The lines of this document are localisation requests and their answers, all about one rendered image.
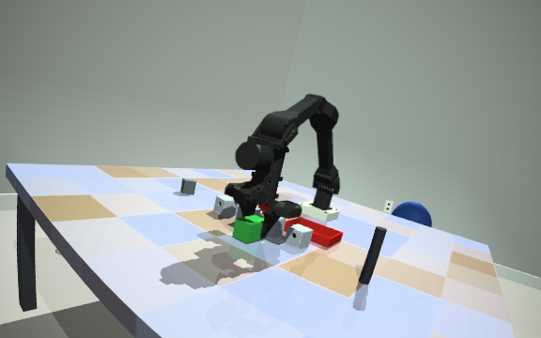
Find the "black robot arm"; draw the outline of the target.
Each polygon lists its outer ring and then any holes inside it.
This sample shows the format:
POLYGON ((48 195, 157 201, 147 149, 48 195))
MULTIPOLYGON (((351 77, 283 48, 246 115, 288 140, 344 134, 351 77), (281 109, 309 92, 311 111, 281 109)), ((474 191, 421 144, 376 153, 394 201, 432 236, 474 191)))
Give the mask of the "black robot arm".
MULTIPOLYGON (((340 189, 339 171, 333 164, 332 138, 332 128, 338 121, 339 112, 322 96, 306 94, 304 99, 287 110, 266 115, 253 134, 248 136, 247 142, 236 149, 235 160, 243 170, 281 173, 286 152, 289 152, 287 146, 297 136, 299 126, 308 118, 310 126, 317 133, 318 159, 313 184, 317 190, 313 204, 309 206, 329 210, 332 209, 333 194, 338 194, 340 189)), ((252 176, 250 181, 233 186, 233 201, 243 207, 267 204, 269 186, 268 181, 263 180, 261 184, 256 176, 252 176)))

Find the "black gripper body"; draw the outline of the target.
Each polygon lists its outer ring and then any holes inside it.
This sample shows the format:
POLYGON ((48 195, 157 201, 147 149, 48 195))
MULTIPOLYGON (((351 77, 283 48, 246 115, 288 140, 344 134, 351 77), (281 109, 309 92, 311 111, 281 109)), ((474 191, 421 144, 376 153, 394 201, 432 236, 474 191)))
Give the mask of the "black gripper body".
MULTIPOLYGON (((281 173, 274 173, 266 170, 255 170, 252 172, 251 176, 257 177, 257 182, 263 183, 263 180, 269 182, 269 199, 267 204, 262 204, 267 207, 270 207, 269 212, 275 214, 276 216, 281 216, 287 219, 297 218, 301 216, 302 208, 301 205, 291 202, 291 201, 276 201, 279 194, 277 194, 277 188, 279 181, 283 181, 283 177, 280 177, 281 173)), ((239 183, 228 183, 225 186, 224 194, 233 197, 233 186, 239 183)))

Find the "black cylinder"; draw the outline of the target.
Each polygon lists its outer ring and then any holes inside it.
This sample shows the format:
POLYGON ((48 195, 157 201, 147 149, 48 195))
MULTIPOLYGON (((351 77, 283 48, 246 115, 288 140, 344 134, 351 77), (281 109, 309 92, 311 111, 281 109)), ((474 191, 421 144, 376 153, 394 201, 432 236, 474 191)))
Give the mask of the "black cylinder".
POLYGON ((387 229, 376 226, 371 245, 368 251, 368 255, 363 263, 363 269, 359 282, 361 284, 370 284, 375 265, 377 263, 379 253, 381 251, 384 239, 386 237, 387 229))

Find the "red block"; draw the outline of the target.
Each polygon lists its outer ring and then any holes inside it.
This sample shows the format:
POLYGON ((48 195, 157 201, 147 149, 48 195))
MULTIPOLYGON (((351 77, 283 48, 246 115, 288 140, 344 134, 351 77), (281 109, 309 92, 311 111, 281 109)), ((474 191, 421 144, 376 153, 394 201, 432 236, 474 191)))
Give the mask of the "red block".
POLYGON ((264 215, 263 212, 269 211, 269 209, 270 209, 270 207, 267 207, 267 206, 262 205, 262 204, 258 205, 258 208, 261 209, 261 212, 260 212, 260 216, 259 216, 259 217, 261 217, 262 215, 264 215))

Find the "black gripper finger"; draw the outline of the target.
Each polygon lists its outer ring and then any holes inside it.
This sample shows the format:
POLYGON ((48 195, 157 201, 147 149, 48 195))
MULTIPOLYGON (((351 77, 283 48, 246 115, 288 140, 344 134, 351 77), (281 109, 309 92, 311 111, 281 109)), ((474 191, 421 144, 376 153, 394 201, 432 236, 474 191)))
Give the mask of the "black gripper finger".
POLYGON ((260 233, 261 238, 264 238, 269 233, 274 224, 281 218, 281 216, 276 216, 275 214, 272 214, 268 211, 263 212, 263 214, 265 218, 260 233))
MULTIPOLYGON (((234 201, 235 202, 235 201, 234 201)), ((240 203, 238 202, 235 202, 239 205, 240 207, 240 210, 241 210, 241 214, 242 214, 242 217, 244 216, 250 216, 250 215, 254 215, 255 214, 255 209, 256 209, 256 205, 253 204, 251 205, 250 207, 243 207, 240 203)))

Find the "red tray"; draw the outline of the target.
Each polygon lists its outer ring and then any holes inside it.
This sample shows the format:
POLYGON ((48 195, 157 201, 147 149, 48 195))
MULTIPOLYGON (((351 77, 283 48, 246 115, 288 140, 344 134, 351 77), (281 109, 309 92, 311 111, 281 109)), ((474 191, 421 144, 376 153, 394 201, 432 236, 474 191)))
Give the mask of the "red tray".
POLYGON ((304 227, 307 227, 309 229, 313 229, 313 235, 311 238, 311 241, 314 243, 317 243, 319 245, 322 245, 324 247, 331 247, 334 244, 340 242, 342 240, 344 232, 337 231, 333 228, 330 228, 326 225, 321 225, 319 223, 314 223, 312 221, 306 220, 303 217, 295 218, 292 220, 286 221, 285 229, 284 231, 287 231, 287 228, 289 225, 293 224, 300 224, 304 227))

